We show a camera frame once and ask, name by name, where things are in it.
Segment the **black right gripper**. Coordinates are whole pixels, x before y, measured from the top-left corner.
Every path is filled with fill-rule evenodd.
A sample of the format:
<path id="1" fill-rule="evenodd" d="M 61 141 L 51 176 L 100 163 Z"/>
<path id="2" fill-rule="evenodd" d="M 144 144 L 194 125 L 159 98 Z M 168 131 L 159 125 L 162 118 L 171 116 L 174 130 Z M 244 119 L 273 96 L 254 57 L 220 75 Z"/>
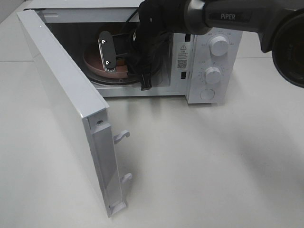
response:
<path id="1" fill-rule="evenodd" d="M 109 31 L 102 31 L 98 45 L 103 68 L 106 72 L 115 72 L 117 62 L 123 61 L 127 75 L 140 79 L 142 91 L 150 90 L 151 77 L 162 66 L 158 49 L 170 36 L 170 32 L 160 31 L 158 27 L 148 28 L 143 24 L 129 33 L 111 35 Z"/>

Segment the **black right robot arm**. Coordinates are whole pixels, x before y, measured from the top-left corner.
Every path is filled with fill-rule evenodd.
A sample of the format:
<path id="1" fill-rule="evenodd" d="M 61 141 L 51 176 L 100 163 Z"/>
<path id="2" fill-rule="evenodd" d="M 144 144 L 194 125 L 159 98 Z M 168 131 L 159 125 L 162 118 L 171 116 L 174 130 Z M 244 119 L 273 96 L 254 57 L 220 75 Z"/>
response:
<path id="1" fill-rule="evenodd" d="M 304 85 L 304 3 L 301 0 L 145 0 L 135 10 L 139 25 L 126 34 L 100 33 L 106 72 L 123 58 L 142 90 L 151 88 L 152 63 L 171 33 L 204 35 L 212 28 L 255 32 L 289 83 Z"/>

